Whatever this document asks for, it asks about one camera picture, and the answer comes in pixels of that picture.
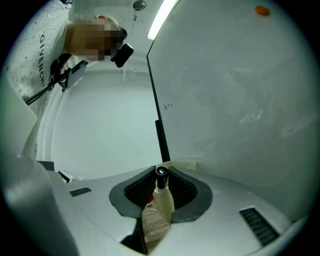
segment vent grille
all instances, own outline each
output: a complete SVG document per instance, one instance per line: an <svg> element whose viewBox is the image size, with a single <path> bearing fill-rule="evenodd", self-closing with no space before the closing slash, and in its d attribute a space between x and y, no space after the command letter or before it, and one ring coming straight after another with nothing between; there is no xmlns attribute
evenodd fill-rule
<svg viewBox="0 0 320 256"><path fill-rule="evenodd" d="M248 208L239 212L262 246L266 246L279 236L255 208Z"/></svg>
<svg viewBox="0 0 320 256"><path fill-rule="evenodd" d="M156 173L150 171L147 175L133 182L124 189L124 195L141 209L148 203L156 187Z"/></svg>
<svg viewBox="0 0 320 256"><path fill-rule="evenodd" d="M179 209L189 204L197 196L197 187L173 171L169 172L168 184L169 190L173 197L175 209Z"/></svg>
<svg viewBox="0 0 320 256"><path fill-rule="evenodd" d="M84 187L84 188L72 190L72 191L70 191L70 194L71 194L72 197L76 197L76 196L80 196L82 194L88 193L90 191L91 191L90 188Z"/></svg>

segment white curved wall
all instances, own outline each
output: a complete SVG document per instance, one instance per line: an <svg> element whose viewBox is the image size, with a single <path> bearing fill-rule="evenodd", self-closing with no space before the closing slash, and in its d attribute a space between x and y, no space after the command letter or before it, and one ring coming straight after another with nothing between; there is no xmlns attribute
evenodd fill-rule
<svg viewBox="0 0 320 256"><path fill-rule="evenodd" d="M84 74L63 96L52 137L52 160L85 179L97 179L162 162L150 77Z"/></svg>
<svg viewBox="0 0 320 256"><path fill-rule="evenodd" d="M263 0L183 0L168 19L148 57L171 160L245 184L290 220L308 214L320 69L303 33Z"/></svg>

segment white fabric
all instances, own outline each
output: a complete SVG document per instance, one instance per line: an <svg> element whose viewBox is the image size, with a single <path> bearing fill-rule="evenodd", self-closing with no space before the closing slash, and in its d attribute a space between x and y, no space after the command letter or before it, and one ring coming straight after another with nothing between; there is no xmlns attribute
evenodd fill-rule
<svg viewBox="0 0 320 256"><path fill-rule="evenodd" d="M23 99L48 85L51 64L63 53L70 7L59 0L47 2L13 44L3 68L10 85ZM36 158L39 125L50 94L47 91L29 105L38 120L22 154L32 159Z"/></svg>

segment small black rectangle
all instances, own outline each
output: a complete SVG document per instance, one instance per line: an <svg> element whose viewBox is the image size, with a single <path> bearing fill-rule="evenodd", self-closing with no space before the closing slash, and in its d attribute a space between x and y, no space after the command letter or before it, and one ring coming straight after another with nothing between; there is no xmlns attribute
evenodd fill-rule
<svg viewBox="0 0 320 256"><path fill-rule="evenodd" d="M119 50L116 51L116 55L111 59L114 61L118 68L123 67L129 57L134 53L134 49L128 43L125 43Z"/></svg>
<svg viewBox="0 0 320 256"><path fill-rule="evenodd" d="M84 187L84 188L72 190L72 191L70 191L70 194L71 194L72 197L76 197L76 196L80 196L82 194L88 193L90 191L91 191L90 188Z"/></svg>
<svg viewBox="0 0 320 256"><path fill-rule="evenodd" d="M249 225L262 246L266 246L279 237L278 232L255 209L248 208L239 211L245 222Z"/></svg>
<svg viewBox="0 0 320 256"><path fill-rule="evenodd" d="M55 171L54 162L50 162L50 161L37 161L37 162L42 164L47 171Z"/></svg>

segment white plastic panel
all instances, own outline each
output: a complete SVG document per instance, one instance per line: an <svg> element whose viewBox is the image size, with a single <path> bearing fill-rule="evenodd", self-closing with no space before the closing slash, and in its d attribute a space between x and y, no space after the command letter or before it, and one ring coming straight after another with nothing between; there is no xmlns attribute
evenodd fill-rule
<svg viewBox="0 0 320 256"><path fill-rule="evenodd" d="M309 212L319 66L276 3L180 1L148 59L172 161L243 183L290 220Z"/></svg>
<svg viewBox="0 0 320 256"><path fill-rule="evenodd" d="M69 189L73 189L72 183L70 183L71 186L68 187L65 183L63 183L60 175L57 172L50 171L48 174L52 184L54 199L65 221L65 224L69 228L74 238L79 256L140 255L138 252L116 241L103 229L100 229L100 227L94 222L95 219L87 216L86 212L83 212L82 209L78 207L74 200L77 197L72 197L69 193ZM104 215L106 219L108 218L108 215L104 214L103 212L100 213ZM116 216L115 219L118 221L119 217L121 218L119 215ZM128 230L135 225L134 219L129 219L129 221L124 221L126 224L128 224Z"/></svg>
<svg viewBox="0 0 320 256"><path fill-rule="evenodd" d="M21 155L37 122L36 115L0 74L0 151Z"/></svg>
<svg viewBox="0 0 320 256"><path fill-rule="evenodd" d="M262 249L262 245L239 211L252 206L280 235L290 227L290 221L282 213L246 186L198 171L178 169L205 182L212 190L213 200L197 220L173 223L152 256L162 256L166 251L175 256L250 255Z"/></svg>
<svg viewBox="0 0 320 256"><path fill-rule="evenodd" d="M77 205L77 208L80 209L104 234L120 243L126 236L132 234L137 221L134 218L121 216L117 209L111 204L109 193L115 185L132 178L146 169L147 168L132 170L106 178L66 183L63 190L73 191L81 188L91 189L91 191L86 194L72 197L72 203ZM54 176L56 175L50 173L55 196L59 198L70 198L71 195L69 193L63 195L60 191L62 184L55 182L53 180Z"/></svg>

